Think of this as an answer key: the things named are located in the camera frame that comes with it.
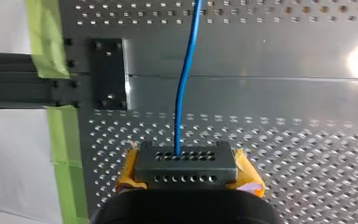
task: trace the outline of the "blue wire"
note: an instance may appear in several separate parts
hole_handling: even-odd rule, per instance
[[[179,80],[179,86],[176,93],[175,103],[175,137],[174,147],[175,155],[179,156],[182,153],[181,149],[181,123],[182,123],[182,112],[183,112],[183,98],[185,97],[186,83],[188,75],[191,70],[191,64],[193,63],[194,50],[196,48],[197,37],[200,28],[200,13],[202,7],[202,0],[196,0],[194,6],[193,21],[191,22],[190,38],[187,44],[187,51],[185,57],[185,63],[183,64],[182,74]]]

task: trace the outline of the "perforated metal plate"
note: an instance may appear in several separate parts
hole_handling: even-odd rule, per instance
[[[92,211],[130,141],[172,144],[192,3],[60,4],[73,72],[90,72],[89,38],[124,40],[130,111],[80,114]],[[358,0],[216,0],[202,14],[184,144],[243,148],[287,223],[358,223]]]
[[[95,111],[87,123],[91,207],[114,195],[131,141],[172,144],[171,114]],[[187,114],[183,128],[183,144],[243,149],[286,223],[358,223],[358,123]]]

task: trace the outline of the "metal panel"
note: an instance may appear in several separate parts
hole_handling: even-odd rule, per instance
[[[131,142],[172,145],[170,114],[95,111],[82,122],[91,211],[114,196]],[[266,181],[266,200],[286,223],[358,222],[358,123],[191,114],[183,133],[186,145],[227,139],[242,148]]]
[[[192,76],[358,78],[358,1],[210,1]],[[188,1],[62,1],[65,36],[126,39],[128,74],[178,77]],[[69,51],[89,71],[85,45]]]
[[[61,1],[67,50],[123,38],[127,112],[84,112],[89,209],[113,196],[130,141],[172,145],[191,1]],[[358,223],[358,0],[208,1],[186,92],[184,141],[229,140],[287,223]]]

